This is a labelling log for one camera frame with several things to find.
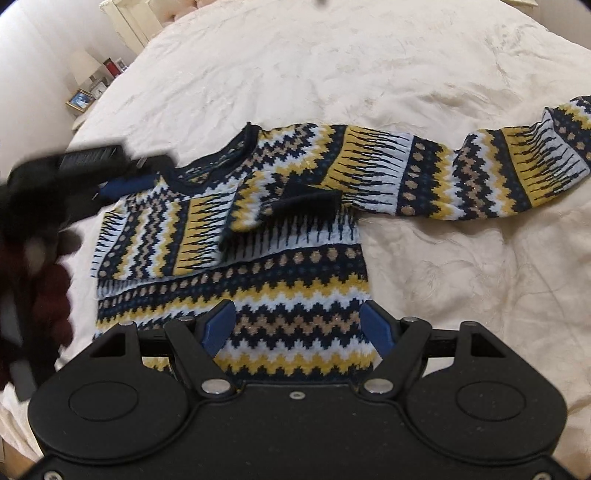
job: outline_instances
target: zigzag pattern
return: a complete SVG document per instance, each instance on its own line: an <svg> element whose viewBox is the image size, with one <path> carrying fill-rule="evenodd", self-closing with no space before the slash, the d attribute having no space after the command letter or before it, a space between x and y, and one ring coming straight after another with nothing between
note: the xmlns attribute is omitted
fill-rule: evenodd
<svg viewBox="0 0 591 480"><path fill-rule="evenodd" d="M216 362L237 380L357 379L374 357L355 213L509 216L589 175L590 98L452 150L347 125L247 125L225 148L105 215L93 262L98 334L159 328L222 299L238 323ZM147 359L155 367L165 362Z"/></svg>

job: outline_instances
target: fair isle sweater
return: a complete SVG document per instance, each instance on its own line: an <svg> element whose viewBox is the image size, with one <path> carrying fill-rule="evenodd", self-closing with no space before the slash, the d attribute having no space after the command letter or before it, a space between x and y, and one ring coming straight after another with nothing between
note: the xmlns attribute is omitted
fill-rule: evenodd
<svg viewBox="0 0 591 480"><path fill-rule="evenodd" d="M234 379L355 380L375 355L359 328L369 286L358 214L464 220L541 205L589 174L590 102L478 130L456 151L347 125L249 124L105 214L98 334L231 299L236 328L215 360Z"/></svg>

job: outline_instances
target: lamp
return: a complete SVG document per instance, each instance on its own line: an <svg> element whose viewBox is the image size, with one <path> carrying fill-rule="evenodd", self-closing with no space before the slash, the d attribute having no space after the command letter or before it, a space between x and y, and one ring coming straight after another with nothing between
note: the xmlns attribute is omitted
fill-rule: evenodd
<svg viewBox="0 0 591 480"><path fill-rule="evenodd" d="M70 70L78 85L82 85L88 79L95 82L93 75L101 67L102 65L84 50L75 51L70 56Z"/></svg>

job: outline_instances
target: metal pin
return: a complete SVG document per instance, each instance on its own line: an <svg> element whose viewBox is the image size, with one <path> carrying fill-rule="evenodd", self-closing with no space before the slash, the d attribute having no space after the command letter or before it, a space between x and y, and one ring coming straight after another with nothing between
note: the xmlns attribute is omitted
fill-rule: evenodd
<svg viewBox="0 0 591 480"><path fill-rule="evenodd" d="M306 394L304 392L300 392L299 390L295 390L290 393L290 398L292 400L304 400L305 397L306 397Z"/></svg>
<svg viewBox="0 0 591 480"><path fill-rule="evenodd" d="M201 384L203 391L211 395L221 395L229 391L231 387L230 382L223 378L210 378Z"/></svg>
<svg viewBox="0 0 591 480"><path fill-rule="evenodd" d="M394 384L386 378L371 378L363 384L369 393L384 394L394 389Z"/></svg>
<svg viewBox="0 0 591 480"><path fill-rule="evenodd" d="M45 472L43 480L63 480L63 478L59 473L50 470L49 472Z"/></svg>

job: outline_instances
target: white duvet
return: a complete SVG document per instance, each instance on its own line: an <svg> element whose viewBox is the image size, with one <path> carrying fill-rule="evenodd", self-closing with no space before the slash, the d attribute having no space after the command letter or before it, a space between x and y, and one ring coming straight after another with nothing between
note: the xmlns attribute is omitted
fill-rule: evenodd
<svg viewBox="0 0 591 480"><path fill-rule="evenodd" d="M72 146L124 138L181 163L247 121L356 124L452 148L476 128L530 124L591 95L591 51L499 0L220 0L167 27L98 102ZM99 219L69 261L76 340L96 316L90 256ZM591 472L591 183L504 220L367 216L372 295L435 327L477 320L556 385L569 420L556 451ZM34 457L24 409L5 395L2 436Z"/></svg>

